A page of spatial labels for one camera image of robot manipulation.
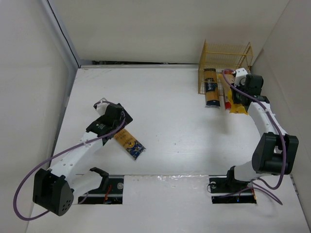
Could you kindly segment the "yellow spaghetti bag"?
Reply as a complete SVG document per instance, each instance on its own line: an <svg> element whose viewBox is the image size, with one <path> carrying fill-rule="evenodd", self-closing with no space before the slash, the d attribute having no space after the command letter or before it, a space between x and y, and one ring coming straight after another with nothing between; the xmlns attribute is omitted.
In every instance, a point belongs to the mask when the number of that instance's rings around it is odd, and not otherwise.
<svg viewBox="0 0 311 233"><path fill-rule="evenodd" d="M232 90L229 84L225 81L224 77L222 74L218 75L218 78L220 79L223 90L224 90L224 95L227 95L229 97L230 103L231 103L231 109L229 110L230 113L233 114L246 114L248 115L245 107L242 104L236 104L233 101L233 96L232 96Z"/></svg>

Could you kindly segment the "orange blue pasta bag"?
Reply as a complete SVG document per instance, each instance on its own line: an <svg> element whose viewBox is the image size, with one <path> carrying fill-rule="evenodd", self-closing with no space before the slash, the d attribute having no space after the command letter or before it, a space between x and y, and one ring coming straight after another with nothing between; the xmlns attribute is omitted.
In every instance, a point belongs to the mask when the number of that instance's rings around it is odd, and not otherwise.
<svg viewBox="0 0 311 233"><path fill-rule="evenodd" d="M114 139L134 160L137 160L138 157L146 150L146 148L126 129L122 129L115 134Z"/></svg>

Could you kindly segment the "red white spaghetti bag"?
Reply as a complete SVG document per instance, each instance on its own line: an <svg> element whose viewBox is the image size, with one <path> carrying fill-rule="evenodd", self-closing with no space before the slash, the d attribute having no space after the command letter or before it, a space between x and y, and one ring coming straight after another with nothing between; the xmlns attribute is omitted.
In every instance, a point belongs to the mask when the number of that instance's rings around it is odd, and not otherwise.
<svg viewBox="0 0 311 233"><path fill-rule="evenodd" d="M229 97L227 95L224 95L224 104L225 104L226 110L231 109L231 103L230 103Z"/></svg>

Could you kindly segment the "dark blue spaghetti bag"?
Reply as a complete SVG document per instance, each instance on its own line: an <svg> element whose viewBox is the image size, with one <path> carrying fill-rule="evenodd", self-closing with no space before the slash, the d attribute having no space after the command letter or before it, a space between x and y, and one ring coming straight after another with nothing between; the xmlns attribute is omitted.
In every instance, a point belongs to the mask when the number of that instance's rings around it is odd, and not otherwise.
<svg viewBox="0 0 311 233"><path fill-rule="evenodd" d="M204 83L206 107L220 107L216 69L204 69Z"/></svg>

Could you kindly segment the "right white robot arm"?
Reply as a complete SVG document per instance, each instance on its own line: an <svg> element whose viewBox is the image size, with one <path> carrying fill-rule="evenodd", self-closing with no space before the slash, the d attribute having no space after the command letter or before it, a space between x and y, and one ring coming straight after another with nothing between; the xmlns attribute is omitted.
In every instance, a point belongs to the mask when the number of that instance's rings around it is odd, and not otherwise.
<svg viewBox="0 0 311 233"><path fill-rule="evenodd" d="M254 121L260 134L251 161L230 169L233 178L249 182L267 175L283 178L294 166L299 140L289 135L278 123L271 111L268 98L261 95L263 78L248 74L244 69L233 72L235 81L231 84L233 102L241 104Z"/></svg>

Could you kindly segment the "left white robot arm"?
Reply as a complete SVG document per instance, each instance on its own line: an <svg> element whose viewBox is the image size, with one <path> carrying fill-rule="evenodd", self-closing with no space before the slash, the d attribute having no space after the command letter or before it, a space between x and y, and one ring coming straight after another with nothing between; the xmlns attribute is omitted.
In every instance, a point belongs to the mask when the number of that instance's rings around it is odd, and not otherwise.
<svg viewBox="0 0 311 233"><path fill-rule="evenodd" d="M81 142L49 169L41 168L35 174L33 202L57 216L64 215L83 194L106 190L109 183L106 171L94 166L76 176L75 168L133 120L120 103L102 101L95 106L103 108L104 113L86 128Z"/></svg>

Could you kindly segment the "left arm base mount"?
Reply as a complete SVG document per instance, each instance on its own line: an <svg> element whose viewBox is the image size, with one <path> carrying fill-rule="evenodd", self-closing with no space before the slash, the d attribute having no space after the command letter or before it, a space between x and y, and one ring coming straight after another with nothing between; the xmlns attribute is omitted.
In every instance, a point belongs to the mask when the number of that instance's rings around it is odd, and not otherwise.
<svg viewBox="0 0 311 233"><path fill-rule="evenodd" d="M109 176L109 182L105 190L100 188L88 192L78 198L78 204L85 205L114 205L122 204L124 189L124 175Z"/></svg>

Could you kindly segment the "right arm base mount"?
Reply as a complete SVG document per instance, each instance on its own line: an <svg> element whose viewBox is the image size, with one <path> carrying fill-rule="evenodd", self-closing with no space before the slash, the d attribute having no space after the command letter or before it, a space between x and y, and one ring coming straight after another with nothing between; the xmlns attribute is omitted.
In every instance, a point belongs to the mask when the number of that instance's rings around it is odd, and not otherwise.
<svg viewBox="0 0 311 233"><path fill-rule="evenodd" d="M209 176L207 191L211 193L213 204L256 204L256 196L253 189L238 193L248 188L249 182L232 181L226 175Z"/></svg>

